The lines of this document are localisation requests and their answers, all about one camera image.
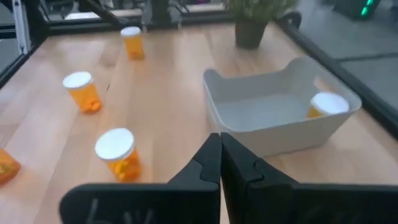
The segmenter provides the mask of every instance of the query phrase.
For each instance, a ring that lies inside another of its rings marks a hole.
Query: white plastic bin
[[[307,118],[320,77],[349,103],[346,113]],[[263,75],[223,78],[204,74],[213,131],[227,132],[259,157],[319,146],[357,110],[361,100],[346,85],[309,57]]]

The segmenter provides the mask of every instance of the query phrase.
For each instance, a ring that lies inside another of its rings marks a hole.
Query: prescription bottle
[[[144,59],[144,46],[141,30],[138,27],[126,27],[120,32],[127,55],[130,59]]]
[[[112,129],[103,134],[95,144],[95,153],[119,182],[132,182],[141,175],[134,136],[126,128]]]
[[[4,149],[0,149],[0,185],[9,182],[20,169],[21,165]]]
[[[317,118],[347,111],[349,111],[349,104],[342,96],[331,92],[320,92],[311,99],[307,118]]]
[[[65,77],[62,83],[82,113],[92,114],[101,109],[102,102],[89,72],[75,72]]]

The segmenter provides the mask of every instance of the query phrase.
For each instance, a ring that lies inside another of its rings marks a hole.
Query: white bottle cap
[[[134,136],[126,128],[116,128],[99,137],[95,153],[105,161],[125,159],[134,151]]]
[[[345,113],[349,110],[349,104],[346,99],[330,92],[317,93],[311,99],[311,105],[324,115]]]
[[[62,84],[68,89],[79,89],[93,83],[93,77],[89,72],[75,72],[63,79]]]
[[[122,37],[134,37],[140,33],[141,30],[139,27],[126,27],[120,31],[120,35],[122,35]]]

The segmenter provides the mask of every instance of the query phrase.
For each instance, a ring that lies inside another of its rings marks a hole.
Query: potted plant
[[[236,46],[258,48],[268,22],[283,15],[295,3],[296,0],[227,0],[226,7],[236,19]]]

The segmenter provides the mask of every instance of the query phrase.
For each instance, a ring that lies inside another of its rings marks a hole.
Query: gray floor
[[[0,26],[3,24],[13,24],[14,16],[0,4]],[[19,55],[16,39],[0,39],[0,72],[3,71]]]
[[[320,0],[301,0],[297,8],[303,15],[300,31],[335,59],[398,55],[398,22],[392,19],[391,4],[391,0],[382,0],[371,21],[354,22]],[[342,66],[398,110],[397,56],[354,60],[342,63]]]

